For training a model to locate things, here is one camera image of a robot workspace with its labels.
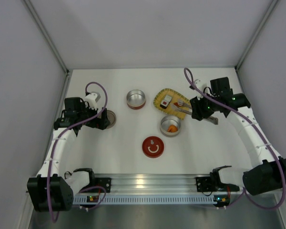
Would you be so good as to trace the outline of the metal tongs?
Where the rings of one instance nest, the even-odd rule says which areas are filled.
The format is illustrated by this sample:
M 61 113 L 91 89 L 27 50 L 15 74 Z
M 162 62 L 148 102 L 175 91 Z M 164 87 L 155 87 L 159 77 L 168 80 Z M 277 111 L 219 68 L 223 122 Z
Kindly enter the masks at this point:
M 171 108 L 174 110 L 174 111 L 178 111 L 178 112 L 182 112 L 182 113 L 185 113 L 187 115 L 192 115 L 192 112 L 191 112 L 191 106 L 189 104 L 186 103 L 186 105 L 184 107 L 180 107 L 178 105 L 177 102 L 171 104 Z M 208 121 L 214 125 L 218 125 L 218 118 L 216 117 L 213 117 L 213 116 L 210 116 L 209 118 L 207 119 L 204 119 L 205 121 Z

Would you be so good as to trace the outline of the white sushi piece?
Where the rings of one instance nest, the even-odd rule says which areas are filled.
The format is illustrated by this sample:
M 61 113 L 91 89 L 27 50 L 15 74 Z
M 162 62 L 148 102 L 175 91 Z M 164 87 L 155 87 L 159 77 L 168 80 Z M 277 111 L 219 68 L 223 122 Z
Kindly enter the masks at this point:
M 164 98 L 164 100 L 165 100 L 167 103 L 170 103 L 171 100 L 172 100 L 172 97 L 169 96 L 169 95 L 166 95 L 165 98 Z

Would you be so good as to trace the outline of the orange fried shrimp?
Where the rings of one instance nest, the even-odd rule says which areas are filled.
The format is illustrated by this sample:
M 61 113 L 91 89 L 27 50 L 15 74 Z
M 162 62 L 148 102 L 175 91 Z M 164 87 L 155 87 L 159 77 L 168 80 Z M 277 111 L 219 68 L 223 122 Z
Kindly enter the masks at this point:
M 169 133 L 176 133 L 178 131 L 178 127 L 176 127 L 175 125 L 170 125 L 167 129 L 167 132 Z

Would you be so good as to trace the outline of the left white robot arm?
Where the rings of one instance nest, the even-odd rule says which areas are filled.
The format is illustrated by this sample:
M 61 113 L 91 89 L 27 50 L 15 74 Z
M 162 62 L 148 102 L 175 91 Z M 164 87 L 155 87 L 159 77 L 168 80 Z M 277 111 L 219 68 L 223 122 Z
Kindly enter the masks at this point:
M 110 124 L 107 109 L 98 113 L 100 95 L 87 93 L 84 98 L 69 97 L 64 100 L 64 110 L 54 122 L 51 146 L 41 169 L 29 178 L 27 189 L 37 212 L 68 211 L 74 196 L 96 184 L 91 168 L 75 169 L 68 178 L 66 163 L 72 145 L 82 126 L 104 130 Z

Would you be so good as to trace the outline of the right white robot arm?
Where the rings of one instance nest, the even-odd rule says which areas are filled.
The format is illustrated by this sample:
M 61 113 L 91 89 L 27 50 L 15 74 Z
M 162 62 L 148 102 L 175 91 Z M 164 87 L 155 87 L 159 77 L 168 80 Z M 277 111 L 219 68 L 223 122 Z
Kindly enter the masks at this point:
M 211 176 L 216 184 L 244 187 L 253 196 L 281 189 L 286 182 L 286 158 L 282 158 L 265 137 L 247 97 L 243 93 L 235 94 L 227 77 L 210 83 L 211 94 L 202 96 L 206 84 L 195 81 L 197 96 L 190 100 L 192 118 L 201 121 L 215 112 L 223 113 L 243 142 L 252 166 L 251 169 L 215 168 Z

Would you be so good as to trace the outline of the woven bamboo tray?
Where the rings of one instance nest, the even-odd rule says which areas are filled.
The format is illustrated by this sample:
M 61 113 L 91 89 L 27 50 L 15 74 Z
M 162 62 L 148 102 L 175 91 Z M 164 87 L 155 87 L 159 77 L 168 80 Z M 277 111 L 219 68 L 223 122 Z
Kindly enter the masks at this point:
M 168 107 L 166 109 L 162 109 L 160 107 L 160 103 L 162 100 L 164 100 L 165 96 L 166 95 L 169 95 L 172 97 L 172 100 L 171 102 L 169 103 Z M 174 115 L 174 116 L 177 116 L 179 119 L 181 120 L 184 120 L 185 118 L 185 113 L 182 113 L 182 112 L 178 112 L 178 111 L 174 111 L 172 108 L 171 108 L 171 104 L 177 102 L 178 99 L 181 99 L 183 100 L 184 102 L 186 102 L 187 104 L 190 105 L 190 101 L 188 98 L 186 98 L 185 96 L 183 96 L 182 94 L 180 94 L 179 92 L 173 90 L 173 89 L 170 89 L 170 88 L 165 88 L 165 89 L 162 89 L 157 95 L 156 97 L 154 98 L 153 100 L 153 105 L 158 109 L 160 110 L 161 112 L 164 112 L 165 114 L 168 114 L 168 115 Z

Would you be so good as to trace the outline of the brown round lid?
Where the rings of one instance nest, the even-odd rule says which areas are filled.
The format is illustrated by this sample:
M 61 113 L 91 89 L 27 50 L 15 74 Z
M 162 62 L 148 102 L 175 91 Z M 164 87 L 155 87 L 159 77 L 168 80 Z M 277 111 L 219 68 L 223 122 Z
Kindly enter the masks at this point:
M 116 114 L 111 110 L 107 110 L 107 118 L 109 120 L 109 125 L 106 127 L 106 129 L 110 129 L 116 123 Z

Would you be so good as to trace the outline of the beige-banded metal bowl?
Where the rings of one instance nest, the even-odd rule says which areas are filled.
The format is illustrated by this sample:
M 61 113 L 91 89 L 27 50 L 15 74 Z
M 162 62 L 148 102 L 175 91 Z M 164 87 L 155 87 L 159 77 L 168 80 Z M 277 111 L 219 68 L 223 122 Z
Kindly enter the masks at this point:
M 169 133 L 167 129 L 170 125 L 175 125 L 178 127 L 178 131 L 176 133 Z M 167 115 L 160 121 L 160 131 L 164 136 L 174 137 L 180 133 L 181 130 L 181 119 L 174 115 Z

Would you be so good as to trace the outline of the red-banded metal bowl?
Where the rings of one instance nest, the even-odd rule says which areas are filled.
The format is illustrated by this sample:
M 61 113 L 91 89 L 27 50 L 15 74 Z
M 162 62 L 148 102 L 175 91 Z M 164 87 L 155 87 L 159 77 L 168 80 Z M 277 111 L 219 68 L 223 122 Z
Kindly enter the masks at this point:
M 131 109 L 141 109 L 146 103 L 145 93 L 138 89 L 131 90 L 126 95 L 126 102 L 128 107 Z

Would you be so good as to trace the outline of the red round lid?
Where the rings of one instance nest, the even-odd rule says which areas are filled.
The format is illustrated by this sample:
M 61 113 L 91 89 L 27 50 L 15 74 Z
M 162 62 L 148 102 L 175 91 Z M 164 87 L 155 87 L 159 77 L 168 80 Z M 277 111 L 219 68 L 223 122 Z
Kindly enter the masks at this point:
M 164 142 L 157 136 L 149 136 L 142 143 L 142 151 L 149 158 L 158 158 L 164 152 Z

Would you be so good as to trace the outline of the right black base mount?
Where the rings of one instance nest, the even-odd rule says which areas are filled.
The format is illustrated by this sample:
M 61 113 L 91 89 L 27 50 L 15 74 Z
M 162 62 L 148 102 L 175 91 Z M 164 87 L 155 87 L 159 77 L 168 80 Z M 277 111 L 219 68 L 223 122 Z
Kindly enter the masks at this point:
M 197 192 L 213 192 L 214 191 L 214 186 L 211 177 L 206 176 L 206 177 L 196 177 L 196 189 Z

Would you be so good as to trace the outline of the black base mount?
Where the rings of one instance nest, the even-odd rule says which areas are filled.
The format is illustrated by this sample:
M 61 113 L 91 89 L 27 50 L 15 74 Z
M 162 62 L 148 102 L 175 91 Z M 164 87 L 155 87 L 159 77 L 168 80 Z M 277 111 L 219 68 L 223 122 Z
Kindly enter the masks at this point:
M 214 191 L 214 186 L 211 177 L 206 176 L 206 177 L 196 177 L 196 189 L 197 192 L 213 192 Z
M 111 192 L 112 179 L 110 177 L 96 177 L 94 184 L 103 187 L 107 193 Z

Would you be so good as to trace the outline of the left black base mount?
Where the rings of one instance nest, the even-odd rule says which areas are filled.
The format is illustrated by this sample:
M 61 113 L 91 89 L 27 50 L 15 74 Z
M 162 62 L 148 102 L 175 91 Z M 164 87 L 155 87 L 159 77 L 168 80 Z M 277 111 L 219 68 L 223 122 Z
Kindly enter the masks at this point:
M 94 184 L 103 187 L 107 193 L 111 192 L 112 179 L 110 177 L 96 177 Z

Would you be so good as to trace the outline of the aluminium mounting rail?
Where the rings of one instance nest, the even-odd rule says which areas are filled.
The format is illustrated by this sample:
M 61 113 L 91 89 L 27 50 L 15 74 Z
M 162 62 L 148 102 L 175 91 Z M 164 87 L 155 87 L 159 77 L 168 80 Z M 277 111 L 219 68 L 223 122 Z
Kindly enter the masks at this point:
M 111 195 L 161 195 L 196 194 L 196 177 L 208 175 L 144 175 L 144 174 L 98 174 L 87 171 L 73 172 L 71 175 L 50 177 L 50 193 L 73 194 L 80 191 L 95 193 L 101 186 L 94 184 L 96 177 L 112 179 Z

